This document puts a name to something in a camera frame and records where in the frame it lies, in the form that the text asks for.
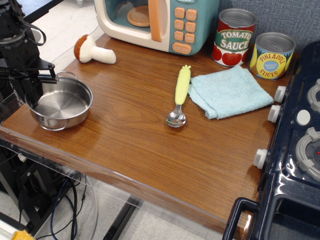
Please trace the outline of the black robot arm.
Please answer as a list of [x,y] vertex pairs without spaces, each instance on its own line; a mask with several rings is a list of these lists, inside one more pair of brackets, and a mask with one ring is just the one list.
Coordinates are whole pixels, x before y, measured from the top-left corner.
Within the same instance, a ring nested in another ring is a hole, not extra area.
[[37,105],[43,96],[43,84],[56,84],[55,65],[40,58],[32,29],[24,20],[22,5],[16,0],[0,2],[0,79],[8,81],[17,95]]

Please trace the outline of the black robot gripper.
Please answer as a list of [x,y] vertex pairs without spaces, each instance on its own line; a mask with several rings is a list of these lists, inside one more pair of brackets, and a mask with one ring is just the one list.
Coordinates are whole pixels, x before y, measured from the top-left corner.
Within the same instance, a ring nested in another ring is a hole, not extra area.
[[56,84],[59,81],[54,64],[40,58],[38,42],[32,32],[20,32],[9,38],[2,38],[0,53],[9,70],[29,75],[38,74],[36,78],[14,80],[15,91],[24,102],[28,100],[31,105],[37,104],[43,95],[42,83]]

